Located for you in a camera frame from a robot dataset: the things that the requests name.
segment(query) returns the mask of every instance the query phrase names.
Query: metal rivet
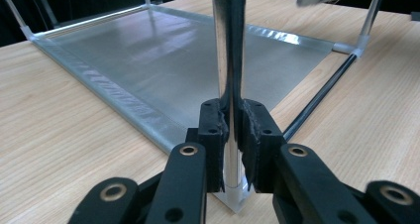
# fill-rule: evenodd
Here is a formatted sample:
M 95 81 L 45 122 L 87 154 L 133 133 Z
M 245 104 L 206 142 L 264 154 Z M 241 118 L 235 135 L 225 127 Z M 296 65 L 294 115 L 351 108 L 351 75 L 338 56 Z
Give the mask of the metal rivet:
M 193 146 L 185 146 L 179 151 L 185 156 L 194 156 L 198 152 L 198 149 Z
M 115 192 L 109 193 L 111 189 L 115 189 Z M 100 194 L 103 201 L 116 201 L 124 196 L 127 192 L 127 187 L 123 183 L 112 183 L 106 186 Z
M 306 157 L 308 155 L 308 152 L 298 147 L 291 147 L 288 150 L 292 155 L 297 157 Z
M 388 200 L 398 203 L 400 205 L 413 204 L 413 198 L 408 195 L 404 190 L 399 188 L 385 185 L 380 188 L 380 193 Z

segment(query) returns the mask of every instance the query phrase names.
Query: wooden table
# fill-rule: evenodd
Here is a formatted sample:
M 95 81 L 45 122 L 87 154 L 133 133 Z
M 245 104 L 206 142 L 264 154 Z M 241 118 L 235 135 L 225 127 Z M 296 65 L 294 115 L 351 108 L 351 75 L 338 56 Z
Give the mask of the wooden table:
M 165 6 L 211 15 L 211 0 Z M 248 0 L 247 22 L 353 43 L 366 10 Z M 364 56 L 292 139 L 360 190 L 388 179 L 420 193 L 420 24 L 378 14 Z M 325 58 L 271 114 L 284 129 L 347 56 Z M 143 182 L 166 155 L 30 42 L 0 49 L 0 223 L 62 223 L 96 183 Z M 275 223 L 271 196 L 235 214 L 208 195 L 208 223 Z

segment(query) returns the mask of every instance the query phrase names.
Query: wood grain surface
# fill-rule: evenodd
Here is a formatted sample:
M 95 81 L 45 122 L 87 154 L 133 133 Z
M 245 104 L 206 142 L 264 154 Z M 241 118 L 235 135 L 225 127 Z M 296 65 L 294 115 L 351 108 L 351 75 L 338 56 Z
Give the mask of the wood grain surface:
M 211 15 L 211 0 L 166 7 Z M 248 0 L 247 22 L 353 43 L 367 11 L 293 0 Z M 284 129 L 346 56 L 326 57 L 271 115 Z M 166 155 L 30 42 L 0 48 L 0 223 L 65 223 L 96 183 L 143 182 Z M 360 190 L 397 181 L 420 193 L 420 24 L 380 12 L 364 56 L 292 139 Z M 208 195 L 208 223 L 276 223 L 271 196 L 235 214 Z

